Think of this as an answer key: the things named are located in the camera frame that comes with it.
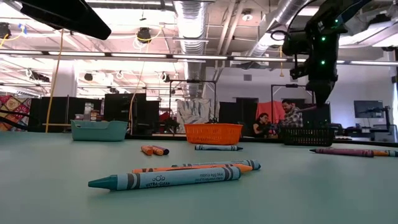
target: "orange basket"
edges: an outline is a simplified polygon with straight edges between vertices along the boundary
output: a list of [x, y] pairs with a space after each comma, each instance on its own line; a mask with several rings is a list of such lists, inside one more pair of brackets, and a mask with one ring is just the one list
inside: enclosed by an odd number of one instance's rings
[[239, 142], [239, 124], [184, 124], [187, 141], [194, 144], [232, 145]]

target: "colorful tapestry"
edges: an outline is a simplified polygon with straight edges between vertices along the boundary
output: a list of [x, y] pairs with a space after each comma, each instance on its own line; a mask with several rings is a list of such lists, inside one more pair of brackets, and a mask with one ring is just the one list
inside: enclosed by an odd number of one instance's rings
[[[1, 105], [0, 110], [29, 114], [30, 102], [31, 102], [30, 98], [0, 96], [0, 105]], [[10, 121], [13, 121], [17, 124], [21, 124], [24, 126], [27, 126], [29, 122], [29, 118], [21, 115], [14, 115], [14, 114], [7, 114], [0, 112], [0, 117], [6, 118]], [[24, 130], [15, 128], [10, 124], [0, 122], [0, 131], [24, 131]]]

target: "monitor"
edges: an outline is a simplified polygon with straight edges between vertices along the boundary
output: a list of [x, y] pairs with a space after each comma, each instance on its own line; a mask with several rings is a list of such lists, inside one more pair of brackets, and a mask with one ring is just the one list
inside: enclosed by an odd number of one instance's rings
[[355, 100], [355, 118], [384, 118], [383, 101], [381, 100]]

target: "desk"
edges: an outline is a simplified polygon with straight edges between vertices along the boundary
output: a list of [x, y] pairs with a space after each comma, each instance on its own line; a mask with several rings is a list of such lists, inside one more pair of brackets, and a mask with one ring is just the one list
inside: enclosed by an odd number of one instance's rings
[[[145, 156], [139, 148], [146, 144], [165, 146], [170, 154]], [[397, 158], [239, 145], [243, 151], [194, 151], [185, 141], [73, 142], [70, 134], [0, 133], [0, 223], [387, 224], [398, 219]], [[123, 192], [87, 187], [89, 180], [133, 168], [233, 159], [257, 159], [262, 167], [230, 182]]]

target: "ceiling pipe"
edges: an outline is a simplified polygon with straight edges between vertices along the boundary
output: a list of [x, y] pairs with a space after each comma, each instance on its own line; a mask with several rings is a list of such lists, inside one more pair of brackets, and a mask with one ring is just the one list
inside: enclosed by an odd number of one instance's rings
[[309, 0], [281, 0], [278, 3], [278, 8], [265, 17], [266, 19], [266, 33], [260, 38], [259, 42], [246, 54], [248, 57], [262, 57], [272, 39], [268, 32], [276, 28], [285, 28], [294, 15], [300, 8], [308, 3]]
[[[175, 10], [178, 14], [177, 24], [179, 36], [190, 38], [190, 41], [181, 41], [181, 49], [184, 54], [205, 54], [205, 43], [200, 41], [205, 38], [206, 10], [208, 3], [198, 1], [176, 1]], [[204, 79], [201, 63], [185, 62], [184, 73], [186, 79]], [[188, 86], [190, 98], [199, 97], [197, 88]]]
[[221, 31], [220, 41], [218, 42], [217, 51], [215, 53], [216, 55], [219, 55], [221, 53], [221, 48], [223, 46], [226, 33], [228, 31], [229, 23], [231, 22], [234, 7], [235, 7], [235, 0], [232, 0], [228, 6], [228, 15], [226, 16], [226, 20], [223, 24], [223, 30]]

